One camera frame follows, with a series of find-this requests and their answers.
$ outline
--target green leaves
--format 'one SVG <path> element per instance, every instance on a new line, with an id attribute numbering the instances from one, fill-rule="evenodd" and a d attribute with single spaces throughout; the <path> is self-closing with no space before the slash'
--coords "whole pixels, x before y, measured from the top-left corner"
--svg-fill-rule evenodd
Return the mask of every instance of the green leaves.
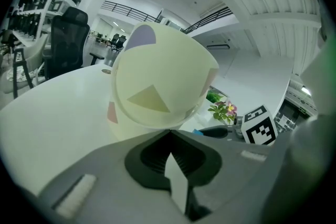
<path id="1" fill-rule="evenodd" d="M 211 108 L 208 109 L 210 112 L 214 112 L 213 116 L 216 120 L 226 120 L 229 124 L 234 121 L 235 115 L 227 115 L 229 106 L 225 104 L 220 104 L 219 106 L 210 105 Z"/>
<path id="2" fill-rule="evenodd" d="M 219 102 L 222 98 L 221 95 L 214 93 L 213 91 L 208 91 L 206 95 L 207 100 L 209 100 L 211 103 Z"/>

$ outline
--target flower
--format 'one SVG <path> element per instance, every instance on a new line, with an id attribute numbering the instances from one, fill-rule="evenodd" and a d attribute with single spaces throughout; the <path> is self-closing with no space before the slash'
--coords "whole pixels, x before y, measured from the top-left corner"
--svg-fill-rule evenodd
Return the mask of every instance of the flower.
<path id="1" fill-rule="evenodd" d="M 221 104 L 224 105 L 225 102 L 219 101 L 219 102 L 216 102 L 216 103 L 215 103 L 216 106 L 220 106 Z"/>
<path id="2" fill-rule="evenodd" d="M 234 115 L 236 114 L 237 111 L 237 107 L 235 105 L 233 105 L 231 102 L 229 102 L 228 106 L 227 106 L 227 114 L 228 115 Z"/>

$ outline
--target desk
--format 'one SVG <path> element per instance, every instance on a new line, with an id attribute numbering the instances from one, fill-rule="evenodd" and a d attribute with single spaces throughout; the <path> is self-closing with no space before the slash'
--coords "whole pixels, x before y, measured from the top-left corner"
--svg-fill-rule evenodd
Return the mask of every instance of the desk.
<path id="1" fill-rule="evenodd" d="M 37 195 L 57 174 L 114 143 L 111 77 L 94 65 L 51 79 L 0 111 L 0 153 L 12 179 Z"/>

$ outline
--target potted plant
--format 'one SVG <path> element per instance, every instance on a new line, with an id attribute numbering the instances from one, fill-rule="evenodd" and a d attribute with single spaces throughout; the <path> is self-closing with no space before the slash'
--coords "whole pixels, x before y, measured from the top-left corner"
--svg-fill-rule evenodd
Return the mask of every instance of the potted plant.
<path id="1" fill-rule="evenodd" d="M 211 90 L 208 91 L 206 98 L 209 100 L 211 103 L 217 103 L 221 100 L 221 98 L 224 97 L 222 95 L 219 95 Z"/>
<path id="2" fill-rule="evenodd" d="M 237 107 L 231 102 L 226 105 L 226 102 L 216 102 L 214 105 L 210 105 L 208 111 L 213 112 L 213 117 L 216 120 L 226 122 L 231 124 L 231 121 L 234 122 L 235 117 L 237 116 Z"/>

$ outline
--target railing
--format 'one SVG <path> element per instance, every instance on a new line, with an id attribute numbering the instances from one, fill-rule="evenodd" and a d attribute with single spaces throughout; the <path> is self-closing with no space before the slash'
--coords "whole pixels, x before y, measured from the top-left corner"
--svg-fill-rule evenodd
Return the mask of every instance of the railing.
<path id="1" fill-rule="evenodd" d="M 111 12 L 116 12 L 116 13 L 128 16 L 130 18 L 139 20 L 141 22 L 154 22 L 154 23 L 160 22 L 157 18 L 147 13 L 141 12 L 135 8 L 127 7 L 125 5 L 117 4 L 114 2 L 110 2 L 110 1 L 104 1 L 101 8 L 109 10 Z"/>
<path id="2" fill-rule="evenodd" d="M 198 29 L 199 27 L 201 26 L 204 26 L 208 23 L 211 23 L 211 22 L 214 22 L 215 20 L 217 19 L 220 19 L 220 18 L 223 18 L 227 15 L 230 15 L 232 14 L 232 11 L 228 8 L 228 7 L 225 7 L 225 8 L 222 8 L 208 16 L 206 16 L 205 18 L 203 18 L 202 20 L 199 20 L 198 22 L 196 22 L 195 24 L 193 24 L 192 26 L 188 27 L 187 29 L 185 30 L 182 30 L 181 31 L 185 34 L 188 34 L 190 33 L 191 31 L 194 31 L 196 29 Z"/>

